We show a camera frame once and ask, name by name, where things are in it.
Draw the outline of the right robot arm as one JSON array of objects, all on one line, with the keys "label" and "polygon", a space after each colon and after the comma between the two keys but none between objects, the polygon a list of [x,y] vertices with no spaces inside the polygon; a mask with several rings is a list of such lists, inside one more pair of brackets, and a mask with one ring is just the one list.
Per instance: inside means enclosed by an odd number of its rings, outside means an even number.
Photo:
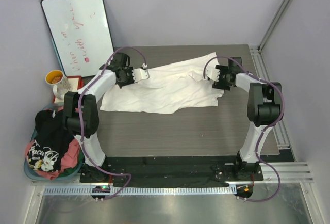
[{"label": "right robot arm", "polygon": [[238,151],[231,168],[235,176],[259,173],[260,152],[269,132],[284,115],[282,86],[269,82],[245,70],[241,58],[228,58],[228,65],[206,65],[203,77],[213,81],[212,87],[230,90],[237,87],[249,94],[247,117],[250,122],[242,148]]}]

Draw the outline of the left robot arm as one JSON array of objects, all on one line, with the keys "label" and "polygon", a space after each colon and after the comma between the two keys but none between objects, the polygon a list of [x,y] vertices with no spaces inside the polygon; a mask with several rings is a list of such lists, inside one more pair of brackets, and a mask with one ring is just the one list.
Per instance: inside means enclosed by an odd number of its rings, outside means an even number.
[{"label": "left robot arm", "polygon": [[65,94],[63,126],[79,141],[89,166],[101,167],[106,158],[97,137],[99,100],[112,86],[122,88],[133,83],[130,57],[125,53],[117,53],[108,65],[102,65],[98,73],[77,92]]}]

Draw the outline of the white robot-print t-shirt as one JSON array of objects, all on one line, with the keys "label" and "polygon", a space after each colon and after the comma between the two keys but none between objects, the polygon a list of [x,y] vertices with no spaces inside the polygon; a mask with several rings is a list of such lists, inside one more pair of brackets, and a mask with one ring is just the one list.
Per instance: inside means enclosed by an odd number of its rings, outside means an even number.
[{"label": "white robot-print t-shirt", "polygon": [[203,77],[205,65],[215,66],[216,53],[149,69],[149,79],[104,94],[102,111],[172,114],[179,109],[212,107],[224,90],[212,87]]}]

